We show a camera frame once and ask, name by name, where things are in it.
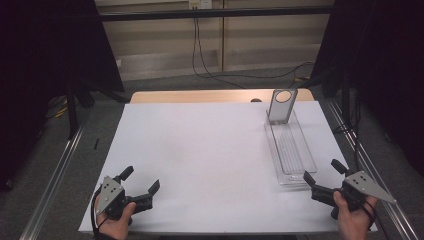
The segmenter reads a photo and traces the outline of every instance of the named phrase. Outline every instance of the electrical outlet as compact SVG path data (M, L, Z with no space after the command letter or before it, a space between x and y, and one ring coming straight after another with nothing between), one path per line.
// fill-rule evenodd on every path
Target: electrical outlet
M200 9L200 0L190 0L188 1L188 9Z
M200 9L212 9L212 0L200 0Z

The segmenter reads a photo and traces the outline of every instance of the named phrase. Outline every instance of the transparent box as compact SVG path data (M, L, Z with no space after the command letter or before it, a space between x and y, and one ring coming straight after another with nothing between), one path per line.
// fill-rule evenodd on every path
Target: transparent box
M265 131L279 184L305 185L304 172L313 174L317 168L294 109L286 124L271 124L267 113Z

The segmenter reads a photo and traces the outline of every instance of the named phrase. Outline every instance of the aluminum rail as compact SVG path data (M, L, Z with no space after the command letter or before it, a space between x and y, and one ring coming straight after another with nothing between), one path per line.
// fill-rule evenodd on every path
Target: aluminum rail
M342 117L342 111L339 105L336 103L336 101L334 99L328 100L328 104L338 124L340 126L345 126L343 125L344 120ZM356 140L355 133L353 131L344 131L344 135L346 139L348 140L348 142L350 143L350 146L352 147L352 149L355 150L355 140ZM362 146L362 144L360 144L359 141L358 141L358 160L362 168L364 169L364 171L367 174L369 174L384 190L386 190L389 194L391 194L390 190L384 183L380 174L377 172L377 169L372 163L371 158L369 157L369 155L367 154L364 147ZM419 239L411 223L409 222L406 214L403 212L399 204L390 204L385 201L381 201L381 202L384 208L386 209L387 213L389 214L390 218L392 219L397 230L399 231L399 234L402 236L402 239L404 240Z
M47 184L46 190L44 191L41 199L38 202L37 207L30 220L28 221L25 229L19 238L20 240L29 240L29 239L37 239L38 234L40 233L41 227L43 226L44 220L47 217L47 213L53 203L54 196L60 186L60 182L63 179L63 176L68 168L68 165L72 159L72 156L75 152L76 147L78 146L78 142L82 136L82 132L87 123L88 116L91 112L91 109L84 111L85 114L82 114L82 122L73 138L68 140L68 143L65 147L65 150L60 157L59 163L56 166L53 175Z
M128 13L103 13L97 17L103 22L133 21L133 20L159 20L183 18L216 18L216 17L249 17L249 16L277 16L277 15L310 15L330 14L333 6L311 7L286 7L286 8L245 8L245 9L203 9L203 10L177 10L162 12L128 12Z

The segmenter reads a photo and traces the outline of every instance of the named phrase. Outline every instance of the table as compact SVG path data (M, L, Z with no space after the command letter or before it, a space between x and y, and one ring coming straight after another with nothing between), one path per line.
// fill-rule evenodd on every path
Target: table
M263 127L269 103L246 103L252 98L269 101L272 91L134 94L99 178L101 182L105 175L134 165L136 176L123 183L128 195L143 194L160 179L154 208L134 215L130 231L161 235L337 231L331 207L311 200L308 187L284 188L276 180ZM304 101L298 101L294 110L319 169L314 177L324 186L339 187L343 177L330 161L336 158L345 164L345 160L319 104L308 90L300 90L298 100ZM91 231L88 216L89 209L80 231Z
M273 91L274 89L136 92L131 103L250 102L255 98L270 102ZM296 101L313 100L311 91L298 89Z

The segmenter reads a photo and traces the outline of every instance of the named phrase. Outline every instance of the wire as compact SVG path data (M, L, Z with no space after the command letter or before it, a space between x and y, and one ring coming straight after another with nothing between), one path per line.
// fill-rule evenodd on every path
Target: wire
M304 63L296 66L294 69L292 69L292 70L290 70L290 71L288 71L286 73L275 75L275 76L254 76L254 75L245 75L245 74L217 74L217 75L212 75L208 71L208 69L206 68L206 64L205 64L205 61L204 61L204 58L203 58L202 44L201 44L201 41L200 41L200 27L199 27L199 21L198 21L197 18L194 19L194 27L195 27L195 39L194 39L194 47L193 47L193 55L192 55L192 67L193 67L194 73L197 76L201 77L201 78L214 78L215 80L218 80L218 81L221 81L221 82L232 84L232 85L237 86L237 87L240 87L240 88L245 88L245 87L242 87L242 86L240 86L238 84L235 84L235 83L232 83L232 82L228 82L228 81L225 81L225 80L222 80L222 79L218 79L217 77L244 77L244 78L259 78L259 79L274 79L274 78L280 78L280 77L287 76L287 75L289 75L291 73L295 73L296 70L298 70L299 68L301 68L303 66L314 65L315 64L314 62L304 62ZM199 44L199 52L200 52L200 57L201 57L201 60L202 60L203 68L205 69L205 71L207 72L207 74L209 76L202 76L202 75L200 75L196 71L196 69L194 67L194 56L195 56L195 52L196 52L196 45L197 45L197 43ZM288 88L291 88L293 86L294 82L295 82L295 79L289 85Z
M198 42L199 42L199 52L200 52L200 57L201 57L201 59L202 59L203 68L206 70L206 72L209 74L209 76L202 76L202 75L200 75L199 73L197 73L196 68L194 67L194 54L195 54L195 52L196 52L197 40L198 40ZM202 45L200 44L199 20L198 20L197 18L194 18L194 48L193 48L193 55L192 55L192 59L191 59L191 64L192 64L192 67L193 67L193 71L194 71L194 73L195 73L197 76L201 77L201 78L213 78L213 79L215 79L215 80L217 80L217 81L224 82L224 83L228 83L228 84L231 84L231 85L236 86L236 87L238 87L238 88L245 89L245 87L240 86L240 85L238 85L238 84L236 84L236 83L232 83L232 82L229 82L229 81L225 81L225 80L222 80L222 79L218 79L218 78L216 78L215 76L213 76L213 75L212 75L212 74L208 71L208 69L206 68L205 61L204 61L204 59L203 59Z

